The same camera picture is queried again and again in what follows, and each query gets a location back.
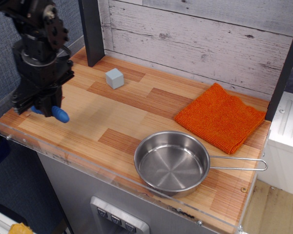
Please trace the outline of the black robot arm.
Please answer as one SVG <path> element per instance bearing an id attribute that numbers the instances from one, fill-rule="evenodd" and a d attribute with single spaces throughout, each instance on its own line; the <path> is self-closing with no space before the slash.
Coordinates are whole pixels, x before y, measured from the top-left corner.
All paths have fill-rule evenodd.
<path id="1" fill-rule="evenodd" d="M 12 18 L 21 36 L 13 56 L 21 81 L 11 96 L 19 115 L 31 109 L 69 122 L 61 109 L 62 85 L 74 76 L 71 52 L 64 45 L 68 30 L 51 0 L 0 0 L 0 12 Z"/>

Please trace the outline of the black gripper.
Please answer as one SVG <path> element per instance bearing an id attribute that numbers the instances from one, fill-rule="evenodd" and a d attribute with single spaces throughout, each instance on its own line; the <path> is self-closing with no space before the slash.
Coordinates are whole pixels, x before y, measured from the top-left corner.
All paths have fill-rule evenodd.
<path id="1" fill-rule="evenodd" d="M 45 117 L 51 117 L 52 107 L 61 108 L 62 85 L 74 77 L 73 61 L 69 56 L 54 57 L 46 63 L 28 56 L 14 56 L 21 81 L 13 92 L 11 101 L 19 115 L 35 106 Z"/>

